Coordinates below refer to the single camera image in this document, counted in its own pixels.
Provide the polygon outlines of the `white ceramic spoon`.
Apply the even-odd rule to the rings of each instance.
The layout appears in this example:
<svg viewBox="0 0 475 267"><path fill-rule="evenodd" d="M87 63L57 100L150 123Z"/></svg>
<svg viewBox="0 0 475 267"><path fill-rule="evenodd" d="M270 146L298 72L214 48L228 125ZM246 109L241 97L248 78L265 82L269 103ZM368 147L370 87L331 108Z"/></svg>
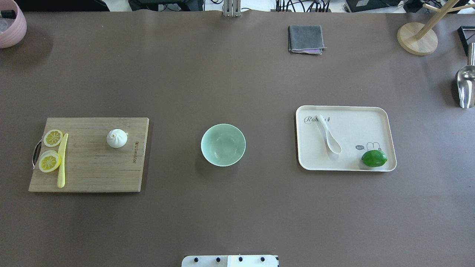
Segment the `white ceramic spoon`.
<svg viewBox="0 0 475 267"><path fill-rule="evenodd" d="M323 127L324 134L325 134L325 141L328 149L333 154L340 154L342 152L342 147L339 142L334 138L333 134L331 133L325 118L322 115L316 115L316 118L320 125Z"/></svg>

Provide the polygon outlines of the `mint green bowl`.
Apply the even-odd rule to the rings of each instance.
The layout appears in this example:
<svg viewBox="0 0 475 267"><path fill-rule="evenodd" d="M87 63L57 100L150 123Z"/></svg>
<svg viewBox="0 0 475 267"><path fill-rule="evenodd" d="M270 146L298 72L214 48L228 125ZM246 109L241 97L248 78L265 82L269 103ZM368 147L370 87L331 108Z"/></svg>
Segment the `mint green bowl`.
<svg viewBox="0 0 475 267"><path fill-rule="evenodd" d="M246 150L246 139L239 128L221 123L210 127L204 133L200 147L209 163L227 167L242 158Z"/></svg>

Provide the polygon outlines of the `pink bowl with ice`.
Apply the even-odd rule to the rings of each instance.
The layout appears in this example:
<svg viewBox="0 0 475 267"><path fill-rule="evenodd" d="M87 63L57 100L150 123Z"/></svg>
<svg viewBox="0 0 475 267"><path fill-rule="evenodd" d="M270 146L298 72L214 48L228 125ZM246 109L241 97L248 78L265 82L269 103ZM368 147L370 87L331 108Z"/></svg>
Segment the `pink bowl with ice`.
<svg viewBox="0 0 475 267"><path fill-rule="evenodd" d="M13 10L15 19L6 22L1 18L0 48L5 49L18 44L26 35L27 24L25 16L14 0L1 0L1 11Z"/></svg>

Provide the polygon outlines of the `cream rectangular tray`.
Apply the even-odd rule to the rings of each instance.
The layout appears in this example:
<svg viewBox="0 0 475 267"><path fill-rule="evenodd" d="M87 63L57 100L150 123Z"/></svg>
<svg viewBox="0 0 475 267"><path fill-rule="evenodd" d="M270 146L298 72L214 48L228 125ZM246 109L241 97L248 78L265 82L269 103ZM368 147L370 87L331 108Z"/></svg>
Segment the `cream rectangular tray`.
<svg viewBox="0 0 475 267"><path fill-rule="evenodd" d="M302 105L296 111L299 164L312 171L392 171L397 160L387 113L382 108L334 105ZM342 152L333 153L327 145L323 118L339 142ZM387 162L366 166L366 151L381 150Z"/></svg>

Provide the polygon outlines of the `grey folded cloth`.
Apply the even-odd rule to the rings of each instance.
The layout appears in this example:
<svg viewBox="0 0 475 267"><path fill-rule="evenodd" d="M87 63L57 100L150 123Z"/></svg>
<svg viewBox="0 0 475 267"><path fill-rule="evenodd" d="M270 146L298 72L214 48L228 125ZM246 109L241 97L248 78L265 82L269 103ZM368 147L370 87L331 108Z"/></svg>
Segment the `grey folded cloth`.
<svg viewBox="0 0 475 267"><path fill-rule="evenodd" d="M288 26L288 51L321 55L326 49L320 25Z"/></svg>

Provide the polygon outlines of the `green lime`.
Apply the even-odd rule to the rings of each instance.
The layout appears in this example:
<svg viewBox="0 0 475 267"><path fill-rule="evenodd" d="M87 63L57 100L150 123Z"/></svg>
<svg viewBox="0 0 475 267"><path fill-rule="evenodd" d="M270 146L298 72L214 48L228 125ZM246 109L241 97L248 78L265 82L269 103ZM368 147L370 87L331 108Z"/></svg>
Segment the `green lime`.
<svg viewBox="0 0 475 267"><path fill-rule="evenodd" d="M368 167L380 167L387 162L387 156L382 150L370 150L365 152L361 160Z"/></svg>

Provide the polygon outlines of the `wooden cutting board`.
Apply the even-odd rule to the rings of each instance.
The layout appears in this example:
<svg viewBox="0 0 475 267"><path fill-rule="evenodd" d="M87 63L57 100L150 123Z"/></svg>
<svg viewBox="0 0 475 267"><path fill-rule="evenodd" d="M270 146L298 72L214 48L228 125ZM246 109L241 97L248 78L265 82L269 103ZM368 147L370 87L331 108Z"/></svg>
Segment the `wooden cutting board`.
<svg viewBox="0 0 475 267"><path fill-rule="evenodd" d="M49 117L44 132L68 134L65 186L58 188L58 170L48 174L36 165L30 192L139 192L149 130L146 117ZM112 148L106 136L113 129L127 132L126 144Z"/></svg>

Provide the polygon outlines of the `yellow plastic knife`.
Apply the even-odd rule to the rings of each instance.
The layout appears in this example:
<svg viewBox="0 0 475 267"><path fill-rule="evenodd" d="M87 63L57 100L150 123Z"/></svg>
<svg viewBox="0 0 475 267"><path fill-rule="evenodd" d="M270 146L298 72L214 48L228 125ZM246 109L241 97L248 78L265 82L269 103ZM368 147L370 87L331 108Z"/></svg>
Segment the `yellow plastic knife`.
<svg viewBox="0 0 475 267"><path fill-rule="evenodd" d="M66 146L68 142L69 134L65 133L58 148L58 155L60 156L61 163L58 167L58 179L57 179L57 187L63 188L66 184Z"/></svg>

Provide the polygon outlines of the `single lemon slice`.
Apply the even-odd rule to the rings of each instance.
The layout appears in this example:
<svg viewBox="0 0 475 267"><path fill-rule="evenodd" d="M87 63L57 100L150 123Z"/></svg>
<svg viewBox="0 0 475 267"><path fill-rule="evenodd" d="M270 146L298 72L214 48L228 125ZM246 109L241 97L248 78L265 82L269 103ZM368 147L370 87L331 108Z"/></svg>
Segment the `single lemon slice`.
<svg viewBox="0 0 475 267"><path fill-rule="evenodd" d="M64 137L64 134L61 130L52 129L49 130L43 137L43 143L47 147L55 147L59 145Z"/></svg>

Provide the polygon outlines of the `stacked lemon slices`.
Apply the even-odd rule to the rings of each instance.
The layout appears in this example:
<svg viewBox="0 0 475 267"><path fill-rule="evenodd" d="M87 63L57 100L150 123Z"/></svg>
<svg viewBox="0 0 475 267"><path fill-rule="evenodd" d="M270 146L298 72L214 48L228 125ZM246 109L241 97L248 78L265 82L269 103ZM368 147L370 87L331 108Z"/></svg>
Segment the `stacked lemon slices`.
<svg viewBox="0 0 475 267"><path fill-rule="evenodd" d="M48 173L57 169L62 161L62 157L55 150L45 151L39 156L39 169Z"/></svg>

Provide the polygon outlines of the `wooden mug tree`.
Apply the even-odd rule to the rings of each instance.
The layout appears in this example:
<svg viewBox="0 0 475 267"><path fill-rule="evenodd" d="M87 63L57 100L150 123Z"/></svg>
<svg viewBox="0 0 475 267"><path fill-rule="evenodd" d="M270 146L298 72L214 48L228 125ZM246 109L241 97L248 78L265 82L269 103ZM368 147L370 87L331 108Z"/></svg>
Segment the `wooden mug tree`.
<svg viewBox="0 0 475 267"><path fill-rule="evenodd" d="M424 4L423 7L434 11L435 14L426 24L411 22L399 28L397 31L397 40L402 48L417 56L426 56L433 53L438 45L438 38L432 28L447 13L475 6L474 4L469 4L454 7L456 3L458 3L458 0L449 0L441 8Z"/></svg>

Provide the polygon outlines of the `metal scoop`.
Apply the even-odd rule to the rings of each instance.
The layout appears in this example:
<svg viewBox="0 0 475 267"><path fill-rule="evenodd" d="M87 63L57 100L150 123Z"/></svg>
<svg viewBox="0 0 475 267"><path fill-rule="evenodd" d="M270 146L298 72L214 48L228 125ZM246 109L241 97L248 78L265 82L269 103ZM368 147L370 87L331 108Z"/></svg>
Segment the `metal scoop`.
<svg viewBox="0 0 475 267"><path fill-rule="evenodd" d="M461 108L473 108L475 106L475 44L468 45L468 64L456 73L456 82L459 93Z"/></svg>

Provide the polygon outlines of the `aluminium frame post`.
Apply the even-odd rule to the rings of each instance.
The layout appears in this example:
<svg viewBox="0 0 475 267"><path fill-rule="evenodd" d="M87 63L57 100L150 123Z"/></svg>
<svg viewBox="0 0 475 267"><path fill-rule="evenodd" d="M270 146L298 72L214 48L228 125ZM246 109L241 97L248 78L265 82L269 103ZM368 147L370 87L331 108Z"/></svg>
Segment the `aluminium frame post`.
<svg viewBox="0 0 475 267"><path fill-rule="evenodd" d="M224 17L240 17L241 0L224 0L223 15Z"/></svg>

